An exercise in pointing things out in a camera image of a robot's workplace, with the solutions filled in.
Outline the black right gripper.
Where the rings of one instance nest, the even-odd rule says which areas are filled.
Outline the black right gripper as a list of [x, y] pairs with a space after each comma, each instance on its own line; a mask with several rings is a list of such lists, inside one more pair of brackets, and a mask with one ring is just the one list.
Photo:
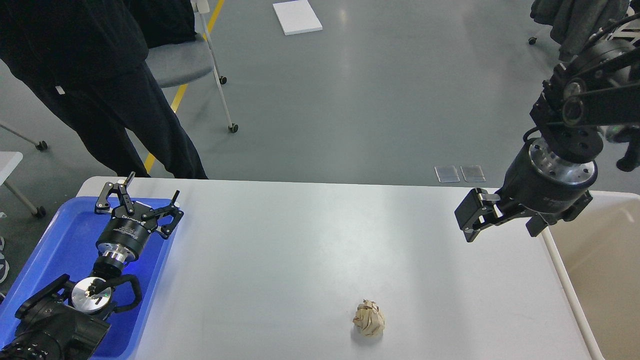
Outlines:
[[591, 201], [587, 192], [597, 178], [595, 161], [566, 161], [542, 137], [534, 137], [510, 164], [499, 194], [474, 187], [455, 208], [455, 219], [468, 243], [482, 230], [526, 217], [526, 228], [536, 237], [558, 220], [573, 221]]

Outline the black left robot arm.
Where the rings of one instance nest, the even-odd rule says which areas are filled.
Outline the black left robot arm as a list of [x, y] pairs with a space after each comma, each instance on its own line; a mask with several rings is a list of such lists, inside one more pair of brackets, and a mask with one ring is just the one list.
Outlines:
[[125, 360], [137, 348], [185, 214], [132, 198], [134, 177], [59, 208], [1, 304], [3, 360]]

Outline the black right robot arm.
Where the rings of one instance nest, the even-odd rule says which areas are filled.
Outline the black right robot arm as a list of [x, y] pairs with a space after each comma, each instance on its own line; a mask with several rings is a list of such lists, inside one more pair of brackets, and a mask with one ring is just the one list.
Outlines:
[[592, 202], [602, 152], [599, 129], [627, 143], [616, 167], [639, 166], [639, 43], [614, 32], [639, 18], [628, 15], [592, 34], [569, 64], [558, 64], [530, 111], [534, 127], [494, 193], [480, 187], [455, 209], [468, 243], [482, 230], [526, 218], [532, 237], [558, 221], [570, 222]]

